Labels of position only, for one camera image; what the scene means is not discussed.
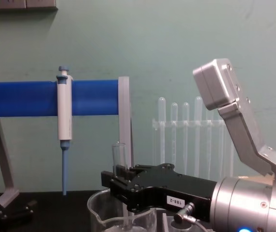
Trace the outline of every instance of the blue led light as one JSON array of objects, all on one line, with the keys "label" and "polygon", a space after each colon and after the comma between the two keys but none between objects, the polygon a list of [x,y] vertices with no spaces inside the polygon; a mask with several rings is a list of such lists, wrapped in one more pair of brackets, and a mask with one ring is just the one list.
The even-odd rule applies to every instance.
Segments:
[{"label": "blue led light", "polygon": [[239,230],[239,232],[252,232],[252,231],[248,230],[248,229],[241,229],[241,230]]}]

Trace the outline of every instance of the test tube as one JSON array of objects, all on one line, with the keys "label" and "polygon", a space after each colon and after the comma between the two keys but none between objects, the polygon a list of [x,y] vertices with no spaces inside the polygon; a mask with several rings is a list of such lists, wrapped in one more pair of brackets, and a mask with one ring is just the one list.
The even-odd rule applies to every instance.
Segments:
[{"label": "test tube", "polygon": [[[112,145],[112,158],[113,158],[113,174],[118,176],[117,166],[121,165],[127,169],[126,165],[126,145],[124,143],[116,142]],[[128,217],[133,213],[127,211],[127,206],[123,204],[123,216]],[[124,228],[131,228],[131,220],[125,220],[123,224]]]},{"label": "test tube", "polygon": [[166,123],[166,100],[158,99],[158,122],[160,130],[160,157],[161,164],[165,163],[165,123]]},{"label": "test tube", "polygon": [[113,157],[113,173],[118,176],[117,166],[126,166],[126,145],[120,142],[116,142],[112,145],[112,157]]},{"label": "test tube", "polygon": [[210,167],[211,167],[211,141],[212,141],[212,120],[214,118],[214,112],[206,110],[206,120],[207,120],[207,178],[210,180]]},{"label": "test tube", "polygon": [[195,167],[194,176],[199,176],[199,148],[200,148],[200,122],[201,122],[201,110],[202,110],[202,99],[201,97],[196,97],[195,99]]},{"label": "test tube", "polygon": [[177,121],[178,121],[178,104],[171,104],[170,111],[170,119],[171,119],[171,160],[172,164],[176,165],[176,152],[177,152]]},{"label": "test tube", "polygon": [[234,175],[234,151],[235,146],[234,143],[230,142],[230,177],[233,177]]},{"label": "test tube", "polygon": [[188,145],[188,122],[190,120],[190,106],[187,102],[182,106],[182,120],[183,120],[183,162],[184,174],[187,170],[187,145]]},{"label": "test tube", "polygon": [[223,157],[224,157],[224,121],[220,121],[219,128],[219,180],[223,178]]}]

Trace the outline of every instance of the gray stand leg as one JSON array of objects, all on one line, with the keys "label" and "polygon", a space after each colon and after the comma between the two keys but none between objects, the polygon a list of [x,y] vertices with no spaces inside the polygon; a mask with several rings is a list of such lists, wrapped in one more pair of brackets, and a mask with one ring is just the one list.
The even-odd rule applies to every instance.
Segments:
[{"label": "gray stand leg", "polygon": [[134,165],[129,77],[119,77],[119,137],[126,144],[126,164]]},{"label": "gray stand leg", "polygon": [[1,123],[0,123],[0,169],[3,177],[5,191],[0,196],[0,205],[6,207],[10,204],[19,194],[18,189],[14,187],[12,168],[9,159],[9,154],[4,139]]}]

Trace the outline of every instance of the blue cylinder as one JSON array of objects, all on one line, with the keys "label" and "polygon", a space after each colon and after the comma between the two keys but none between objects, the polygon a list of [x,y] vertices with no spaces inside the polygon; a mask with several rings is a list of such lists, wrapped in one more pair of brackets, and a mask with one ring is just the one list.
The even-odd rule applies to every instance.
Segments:
[{"label": "blue cylinder", "polygon": [[[117,115],[118,80],[73,81],[74,116]],[[57,85],[0,82],[0,117],[57,116]]]}]

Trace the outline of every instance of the cable connector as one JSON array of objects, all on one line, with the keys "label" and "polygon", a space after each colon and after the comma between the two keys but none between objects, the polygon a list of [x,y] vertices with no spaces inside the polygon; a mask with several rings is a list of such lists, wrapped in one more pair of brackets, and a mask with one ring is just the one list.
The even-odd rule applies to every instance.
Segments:
[{"label": "cable connector", "polygon": [[178,224],[181,224],[186,216],[190,216],[194,213],[195,211],[195,205],[190,202],[187,204],[185,207],[183,207],[178,213],[176,213],[173,217],[174,221]]}]

